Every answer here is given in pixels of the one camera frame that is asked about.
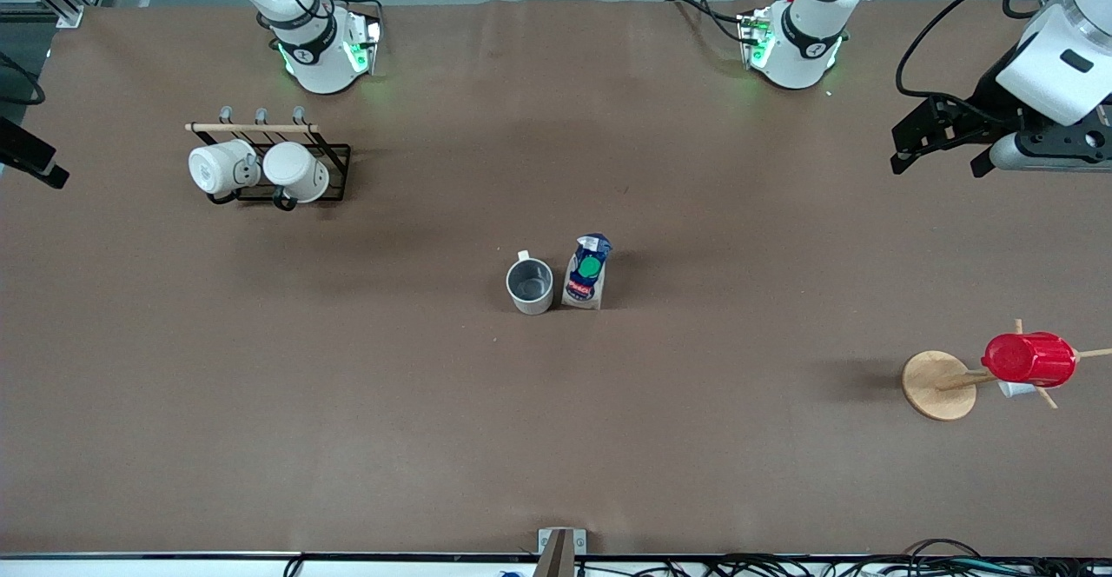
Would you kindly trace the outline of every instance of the wooden base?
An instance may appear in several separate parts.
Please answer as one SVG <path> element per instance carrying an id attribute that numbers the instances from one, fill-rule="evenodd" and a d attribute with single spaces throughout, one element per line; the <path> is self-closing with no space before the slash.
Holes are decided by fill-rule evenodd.
<path id="1" fill-rule="evenodd" d="M 907 360 L 903 370 L 903 388 L 907 402 L 926 418 L 956 420 L 970 414 L 976 404 L 976 386 L 955 390 L 939 390 L 939 384 L 962 376 L 969 368 L 950 352 L 924 351 Z"/>

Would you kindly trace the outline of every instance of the wooden dowel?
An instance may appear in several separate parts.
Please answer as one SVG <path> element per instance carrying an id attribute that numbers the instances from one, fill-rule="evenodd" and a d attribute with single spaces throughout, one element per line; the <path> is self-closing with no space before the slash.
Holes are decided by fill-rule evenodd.
<path id="1" fill-rule="evenodd" d="M 227 132 L 227 133 L 318 133 L 316 122 L 308 126 L 236 126 L 234 122 L 187 122 L 186 132 Z"/>
<path id="2" fill-rule="evenodd" d="M 957 388 L 976 386 L 977 384 L 989 384 L 991 381 L 996 381 L 996 376 L 992 374 L 965 374 L 962 376 L 950 376 L 946 379 L 942 379 L 939 384 L 935 384 L 934 388 L 939 391 L 945 392 L 947 390 L 957 390 Z"/>
<path id="3" fill-rule="evenodd" d="M 1096 358 L 1096 356 L 1112 356 L 1112 348 L 1095 348 L 1092 351 L 1078 351 L 1078 358 Z"/>
<path id="4" fill-rule="evenodd" d="M 1051 410 L 1056 410 L 1058 409 L 1058 404 L 1054 402 L 1054 400 L 1050 396 L 1050 392 L 1046 392 L 1045 388 L 1036 386 L 1035 387 L 1035 391 L 1037 391 L 1039 395 L 1043 398 L 1043 401 L 1046 401 L 1046 404 L 1048 404 L 1048 406 L 1050 406 Z"/>

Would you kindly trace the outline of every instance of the black wire rack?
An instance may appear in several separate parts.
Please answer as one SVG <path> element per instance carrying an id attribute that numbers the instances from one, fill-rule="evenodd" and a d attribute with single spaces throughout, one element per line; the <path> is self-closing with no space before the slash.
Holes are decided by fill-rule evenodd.
<path id="1" fill-rule="evenodd" d="M 270 125 L 267 122 L 267 110 L 258 109 L 255 112 L 254 125 L 238 126 L 231 121 L 231 107 L 226 106 L 220 109 L 218 122 L 187 122 L 186 129 L 197 135 L 207 146 L 219 145 L 220 141 L 214 137 L 214 133 L 225 133 L 229 140 L 246 141 L 255 150 L 255 157 L 250 161 L 258 161 L 259 165 L 271 147 L 280 145 L 280 142 L 298 142 L 298 145 L 305 146 L 305 149 L 308 149 L 312 157 L 321 160 L 328 169 L 328 189 L 312 203 L 317 203 L 317 201 L 344 201 L 351 165 L 351 146 L 334 145 L 334 142 L 326 141 L 320 132 L 320 127 L 315 122 L 306 121 L 305 109 L 300 106 L 294 109 L 290 125 Z M 275 189 L 277 186 L 262 176 L 258 185 L 231 190 L 225 197 L 215 197 L 209 193 L 208 200 L 215 205 L 226 205 L 231 203 L 231 201 L 274 201 L 284 211 L 294 209 L 292 205 L 284 208 L 281 203 L 275 201 Z"/>

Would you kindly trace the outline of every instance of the table surface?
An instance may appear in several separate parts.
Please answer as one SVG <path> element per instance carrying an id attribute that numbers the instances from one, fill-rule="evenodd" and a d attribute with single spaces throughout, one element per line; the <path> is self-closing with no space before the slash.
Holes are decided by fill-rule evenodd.
<path id="1" fill-rule="evenodd" d="M 0 181 L 0 549 L 1112 554 L 1108 360 L 1049 410 L 898 387 L 1009 331 L 1112 342 L 1104 177 L 893 177 L 898 56 L 937 2 L 870 2 L 814 89 L 671 3 L 387 10 L 379 76 L 309 97 L 254 10 L 89 10 L 26 127 L 72 177 Z M 964 93 L 1020 26 L 972 2 L 909 83 Z M 305 106 L 349 201 L 195 188 L 187 121 Z M 615 245 L 605 308 L 518 315 Z"/>

